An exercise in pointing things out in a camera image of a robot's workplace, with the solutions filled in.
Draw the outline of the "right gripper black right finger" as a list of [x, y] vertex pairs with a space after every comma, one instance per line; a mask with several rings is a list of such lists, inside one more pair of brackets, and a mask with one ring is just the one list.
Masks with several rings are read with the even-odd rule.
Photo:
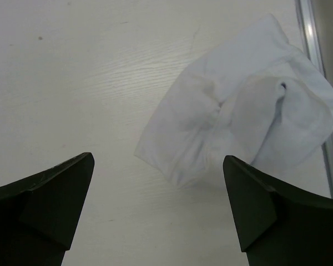
[[333, 199], [267, 175], [235, 156], [223, 172], [249, 265], [333, 265]]

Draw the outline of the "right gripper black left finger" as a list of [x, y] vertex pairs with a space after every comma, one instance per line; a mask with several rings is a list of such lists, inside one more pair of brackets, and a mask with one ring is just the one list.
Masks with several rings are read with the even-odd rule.
[[0, 187], [0, 265], [61, 265], [94, 170], [84, 152]]

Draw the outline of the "white skirt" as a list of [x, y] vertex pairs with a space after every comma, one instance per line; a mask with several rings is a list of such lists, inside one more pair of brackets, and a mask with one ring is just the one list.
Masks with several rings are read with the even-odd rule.
[[143, 130], [136, 157], [177, 187], [222, 172], [233, 155], [280, 176], [332, 133], [333, 96], [268, 14], [186, 67]]

